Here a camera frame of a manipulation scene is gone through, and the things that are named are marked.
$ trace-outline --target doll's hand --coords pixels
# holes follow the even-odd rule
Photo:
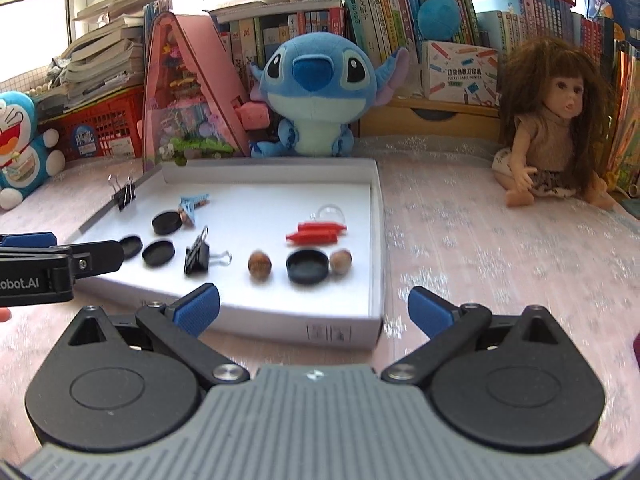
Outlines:
[[[533,186],[533,180],[529,176],[536,173],[537,169],[530,166],[524,166],[522,168],[514,168],[511,170],[513,179],[516,181],[516,188],[518,191],[527,191]]]

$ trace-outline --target doll's face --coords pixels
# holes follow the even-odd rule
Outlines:
[[[549,82],[545,106],[563,119],[573,119],[582,113],[582,78],[555,77]]]

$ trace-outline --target screw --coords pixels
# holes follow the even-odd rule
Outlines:
[[[242,377],[243,373],[244,369],[242,369],[238,365],[227,363],[224,365],[216,366],[213,370],[213,377],[219,381],[230,383],[233,381],[237,381],[240,377]]]
[[[387,374],[396,381],[409,381],[415,377],[415,366],[400,363],[389,368]]]

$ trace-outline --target blue label tag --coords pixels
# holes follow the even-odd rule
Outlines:
[[[73,144],[80,156],[94,156],[98,150],[94,129],[87,124],[78,124],[72,134]]]

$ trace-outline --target doll's skirt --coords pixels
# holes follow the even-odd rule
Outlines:
[[[494,163],[491,169],[496,173],[506,176],[513,176],[509,161],[511,160],[511,148],[503,148],[494,156]],[[568,198],[575,195],[575,189],[570,189],[562,182],[561,171],[537,170],[529,175],[533,181],[530,192],[536,196],[557,196],[558,198]]]

